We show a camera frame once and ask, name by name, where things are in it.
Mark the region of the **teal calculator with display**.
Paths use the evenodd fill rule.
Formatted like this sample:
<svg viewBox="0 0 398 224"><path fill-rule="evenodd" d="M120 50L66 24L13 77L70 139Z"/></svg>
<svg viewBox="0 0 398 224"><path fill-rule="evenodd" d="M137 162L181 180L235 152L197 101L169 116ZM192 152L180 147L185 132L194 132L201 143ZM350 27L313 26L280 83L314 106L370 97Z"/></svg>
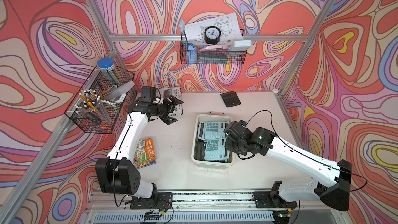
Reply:
<svg viewBox="0 0 398 224"><path fill-rule="evenodd" d="M204 160L227 163L230 151L225 148L225 144L225 138L206 141Z"/></svg>

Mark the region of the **light blue calculator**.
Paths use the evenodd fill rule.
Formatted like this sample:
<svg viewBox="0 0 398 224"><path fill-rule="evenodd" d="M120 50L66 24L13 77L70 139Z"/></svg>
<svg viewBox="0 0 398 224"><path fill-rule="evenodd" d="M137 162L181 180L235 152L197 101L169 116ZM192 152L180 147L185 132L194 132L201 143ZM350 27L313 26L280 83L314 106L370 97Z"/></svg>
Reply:
<svg viewBox="0 0 398 224"><path fill-rule="evenodd" d="M228 124L229 124L228 121L226 122L200 121L197 137L199 140L202 141L222 139L226 136L224 130Z"/></svg>

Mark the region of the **black calculator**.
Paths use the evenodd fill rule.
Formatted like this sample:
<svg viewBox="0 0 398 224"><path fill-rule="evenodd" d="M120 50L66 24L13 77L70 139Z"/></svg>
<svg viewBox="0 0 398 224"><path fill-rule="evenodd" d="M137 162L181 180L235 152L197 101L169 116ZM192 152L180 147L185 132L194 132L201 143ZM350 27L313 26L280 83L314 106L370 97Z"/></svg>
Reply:
<svg viewBox="0 0 398 224"><path fill-rule="evenodd" d="M220 96L227 108L241 105L241 101L234 91L221 93Z"/></svg>
<svg viewBox="0 0 398 224"><path fill-rule="evenodd" d="M203 140L198 140L194 148L194 159L197 161L204 161L206 143Z"/></svg>

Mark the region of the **cream plastic storage box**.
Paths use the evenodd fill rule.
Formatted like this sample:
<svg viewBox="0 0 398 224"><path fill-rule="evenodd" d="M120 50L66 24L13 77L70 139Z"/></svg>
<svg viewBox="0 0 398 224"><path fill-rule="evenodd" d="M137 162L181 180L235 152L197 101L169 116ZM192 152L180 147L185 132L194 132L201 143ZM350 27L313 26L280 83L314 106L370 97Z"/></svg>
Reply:
<svg viewBox="0 0 398 224"><path fill-rule="evenodd" d="M232 166L233 154L226 149L225 128L232 122L227 116L198 115L191 159L198 167L225 169Z"/></svg>

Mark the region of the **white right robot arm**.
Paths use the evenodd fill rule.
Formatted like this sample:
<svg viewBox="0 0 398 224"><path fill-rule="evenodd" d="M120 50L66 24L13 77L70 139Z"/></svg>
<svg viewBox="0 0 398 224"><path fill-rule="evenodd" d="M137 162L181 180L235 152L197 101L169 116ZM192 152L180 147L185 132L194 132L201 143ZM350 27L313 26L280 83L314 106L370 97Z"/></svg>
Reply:
<svg viewBox="0 0 398 224"><path fill-rule="evenodd" d="M227 150L237 155L260 154L280 160L309 175L310 180L275 182L276 198L285 202L320 201L326 206L349 210L352 164L318 157L279 137L265 128L250 131L243 121L233 121L224 130Z"/></svg>

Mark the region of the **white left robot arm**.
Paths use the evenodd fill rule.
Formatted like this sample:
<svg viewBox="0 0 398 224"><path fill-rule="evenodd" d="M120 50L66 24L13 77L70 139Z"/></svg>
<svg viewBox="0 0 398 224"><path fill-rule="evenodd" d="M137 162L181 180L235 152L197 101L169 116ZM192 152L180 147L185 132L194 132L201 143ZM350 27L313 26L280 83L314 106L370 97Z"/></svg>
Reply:
<svg viewBox="0 0 398 224"><path fill-rule="evenodd" d="M142 199L155 199L157 187L141 178L134 166L134 155L142 132L152 117L170 125L177 121L170 114L184 101L170 95L157 99L158 88L143 87L141 96L128 107L128 115L118 141L106 156L98 159L95 172L100 190L106 194L123 194Z"/></svg>

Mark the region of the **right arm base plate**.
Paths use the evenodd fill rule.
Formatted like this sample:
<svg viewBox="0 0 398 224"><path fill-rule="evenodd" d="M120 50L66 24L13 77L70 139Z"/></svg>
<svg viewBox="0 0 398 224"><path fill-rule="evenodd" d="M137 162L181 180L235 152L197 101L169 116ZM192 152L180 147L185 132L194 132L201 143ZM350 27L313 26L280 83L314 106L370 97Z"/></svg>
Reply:
<svg viewBox="0 0 398 224"><path fill-rule="evenodd" d="M256 208L283 208L295 209L298 207L297 202L286 202L279 195L270 191L255 191L252 194Z"/></svg>

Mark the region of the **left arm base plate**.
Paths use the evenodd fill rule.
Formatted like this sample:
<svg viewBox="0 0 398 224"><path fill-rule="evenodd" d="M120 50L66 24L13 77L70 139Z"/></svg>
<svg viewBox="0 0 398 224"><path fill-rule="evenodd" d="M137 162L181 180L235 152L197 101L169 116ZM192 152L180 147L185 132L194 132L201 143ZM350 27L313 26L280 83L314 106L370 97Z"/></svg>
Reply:
<svg viewBox="0 0 398 224"><path fill-rule="evenodd" d="M130 209L171 209L173 194L171 192L158 193L154 198L135 198L129 202Z"/></svg>

